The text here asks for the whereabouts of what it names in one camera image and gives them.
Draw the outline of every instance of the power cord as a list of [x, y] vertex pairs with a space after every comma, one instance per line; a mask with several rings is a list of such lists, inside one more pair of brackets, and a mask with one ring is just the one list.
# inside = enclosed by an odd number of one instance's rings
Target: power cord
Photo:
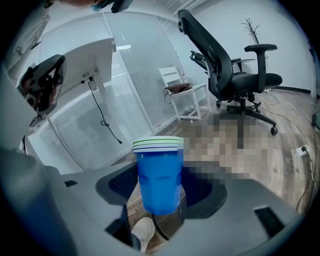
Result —
[[[276, 99], [276, 102], [275, 102], [275, 103], [269, 103], [269, 104], [263, 104], [263, 105], [262, 105], [262, 108], [263, 108], [265, 111], [267, 111], [267, 112], [269, 112], [269, 113], [272, 113], [272, 114], [275, 114], [275, 115], [278, 115], [278, 116], [280, 116], [280, 117], [283, 117], [283, 118], [287, 119], [289, 122], [291, 122], [292, 124], [294, 124], [294, 125], [298, 128], [298, 130], [302, 133], [302, 135], [304, 136], [304, 138], [305, 138], [305, 140], [306, 140], [306, 144], [309, 146], [309, 141], [308, 141], [307, 136], [305, 135], [305, 133], [302, 131], [302, 129], [301, 129], [295, 122], [293, 122], [291, 119], [289, 119], [288, 117], [284, 116], [283, 114], [279, 114], [279, 113], [276, 113], [276, 112], [273, 112], [273, 111], [270, 111], [270, 110], [267, 110], [266, 108], [264, 108], [264, 106], [271, 106], [271, 105], [275, 105], [275, 104], [279, 103], [279, 100], [277, 99], [276, 96], [274, 96], [273, 94], [270, 94], [270, 93], [269, 93], [269, 95], [271, 95], [272, 97], [274, 97], [274, 98]], [[315, 191], [316, 191], [316, 193], [317, 193], [317, 186], [316, 186], [315, 179], [314, 179], [314, 175], [313, 175], [313, 173], [316, 172], [317, 155], [315, 155], [315, 163], [314, 163], [314, 167], [313, 167], [313, 161], [312, 161], [311, 155], [309, 154], [309, 152], [307, 151], [307, 149], [306, 149], [304, 146], [302, 147], [302, 150], [306, 152], [306, 154], [307, 154], [307, 156], [308, 156], [308, 158], [309, 158], [309, 160], [310, 160], [310, 171], [308, 172], [308, 177], [307, 177], [307, 182], [306, 182], [306, 185], [305, 185], [304, 192], [302, 193], [302, 195], [301, 195], [298, 203], [296, 204], [296, 208], [295, 208], [296, 211], [298, 211], [298, 207], [299, 207], [299, 205], [300, 205], [300, 202], [301, 202], [302, 198], [305, 196], [305, 194], [306, 194], [306, 192], [307, 192], [307, 190], [308, 190], [309, 181], [310, 181], [310, 175], [311, 175], [311, 179], [312, 179], [312, 181], [313, 181], [313, 185], [314, 185]]]
[[[172, 97], [173, 94], [174, 94], [174, 93], [170, 93], [170, 91], [168, 90], [168, 92], [167, 92], [167, 93], [165, 94], [165, 96], [164, 96], [164, 103], [165, 103], [165, 104], [168, 104], [168, 105], [171, 104], [171, 102], [172, 102], [171, 97]], [[170, 102], [169, 102], [169, 103], [166, 102], [166, 97], [167, 97], [167, 95], [170, 95]]]
[[280, 117], [283, 117], [283, 118], [287, 119], [289, 122], [293, 123], [293, 124], [299, 129], [299, 131], [303, 134], [303, 136], [304, 136], [304, 138], [305, 138], [305, 140], [306, 140], [306, 144], [309, 146], [309, 141], [308, 141], [307, 136], [305, 135], [305, 133], [302, 131], [302, 129], [300, 129], [300, 127], [299, 127], [294, 121], [292, 121], [292, 120], [289, 119], [288, 117], [284, 116], [283, 114], [279, 114], [279, 113], [276, 113], [276, 112], [272, 112], [272, 111], [267, 110], [266, 108], [264, 108], [264, 106], [270, 106], [270, 105], [275, 105], [275, 104], [278, 104], [278, 103], [279, 103], [279, 100], [277, 99], [276, 96], [274, 96], [274, 95], [272, 95], [272, 94], [269, 94], [269, 95], [273, 96], [273, 97], [276, 99], [276, 103], [263, 104], [263, 105], [262, 105], [262, 108], [263, 108], [265, 111], [268, 111], [268, 112], [270, 112], [270, 113], [272, 113], [272, 114], [275, 114], [275, 115], [278, 115], [278, 116], [280, 116]]
[[96, 100], [96, 97], [95, 97], [95, 95], [94, 95], [94, 92], [93, 92], [92, 89], [91, 89], [90, 82], [88, 82], [88, 85], [89, 85], [90, 91], [91, 91], [91, 93], [92, 93], [93, 99], [94, 99], [96, 105], [98, 106], [98, 108], [99, 108], [99, 110], [100, 110], [100, 113], [101, 113], [101, 115], [102, 115], [102, 119], [103, 119], [103, 120], [101, 121], [101, 125], [102, 125], [102, 126], [106, 126], [106, 127], [109, 129], [109, 131], [111, 132], [111, 134], [113, 135], [113, 137], [114, 137], [120, 144], [122, 144], [122, 141], [119, 140], [119, 139], [114, 135], [114, 133], [112, 132], [112, 130], [111, 130], [110, 127], [109, 127], [110, 125], [106, 122], [105, 116], [104, 116], [104, 114], [102, 113], [102, 110], [101, 110], [101, 108], [100, 108], [100, 106], [99, 106], [99, 104], [98, 104], [98, 102], [97, 102], [97, 100]]

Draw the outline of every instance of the white shoe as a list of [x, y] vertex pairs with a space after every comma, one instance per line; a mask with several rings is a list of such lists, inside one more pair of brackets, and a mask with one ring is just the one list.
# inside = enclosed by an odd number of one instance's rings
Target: white shoe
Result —
[[134, 234], [141, 243], [140, 251], [145, 253], [151, 238], [154, 236], [156, 227], [151, 218], [144, 217], [140, 219], [133, 227], [131, 233]]

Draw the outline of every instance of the office chair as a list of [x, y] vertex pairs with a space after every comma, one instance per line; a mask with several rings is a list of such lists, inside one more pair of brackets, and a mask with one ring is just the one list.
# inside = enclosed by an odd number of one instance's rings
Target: office chair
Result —
[[[260, 113], [260, 103], [255, 103], [254, 93], [261, 94], [264, 90], [276, 87], [282, 83], [278, 74], [266, 73], [266, 51], [274, 51], [274, 44], [255, 44], [244, 48], [245, 52], [255, 52], [257, 55], [258, 74], [233, 72], [233, 63], [227, 52], [212, 37], [212, 35], [191, 15], [188, 10], [178, 12], [178, 28], [187, 35], [202, 53], [205, 69], [208, 75], [209, 91], [219, 101], [236, 101], [240, 106], [228, 105], [227, 111], [233, 114], [251, 116], [272, 125], [271, 134], [276, 135], [276, 122]], [[253, 106], [246, 106], [246, 99]]]

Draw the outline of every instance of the brown cushion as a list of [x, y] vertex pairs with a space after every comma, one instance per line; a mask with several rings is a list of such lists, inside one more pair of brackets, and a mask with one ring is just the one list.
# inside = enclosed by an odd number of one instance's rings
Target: brown cushion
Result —
[[191, 89], [191, 87], [192, 85], [189, 82], [184, 82], [168, 86], [166, 89], [168, 89], [170, 92], [174, 94], [178, 94]]

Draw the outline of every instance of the white chair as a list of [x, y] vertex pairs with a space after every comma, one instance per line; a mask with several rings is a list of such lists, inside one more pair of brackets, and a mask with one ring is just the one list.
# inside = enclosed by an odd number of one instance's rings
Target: white chair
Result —
[[[177, 71], [177, 68], [175, 66], [171, 66], [171, 67], [164, 67], [164, 68], [159, 68], [159, 72], [162, 76], [162, 80], [165, 84], [165, 87], [167, 88], [168, 86], [172, 86], [174, 85], [173, 82], [175, 82], [176, 84], [182, 84], [183, 81]], [[207, 102], [207, 106], [204, 107], [200, 107], [197, 97], [196, 97], [196, 91], [204, 88], [205, 89], [205, 93], [206, 93], [206, 102]], [[193, 101], [193, 104], [195, 105], [195, 107], [193, 105], [188, 105], [188, 109], [190, 111], [190, 113], [188, 115], [179, 115], [176, 103], [175, 103], [175, 98], [178, 96], [182, 96], [185, 95], [187, 97], [188, 102], [190, 102], [190, 97], [191, 100]], [[201, 120], [201, 112], [200, 109], [205, 108], [208, 109], [209, 112], [211, 112], [211, 104], [210, 104], [210, 98], [209, 98], [209, 88], [208, 85], [206, 83], [202, 83], [202, 84], [198, 84], [198, 85], [193, 85], [191, 89], [183, 91], [183, 92], [179, 92], [179, 93], [175, 93], [172, 94], [171, 96], [171, 101], [172, 101], [172, 105], [175, 111], [175, 114], [178, 118], [178, 120], [180, 121], [181, 119], [196, 119], [196, 120]]]

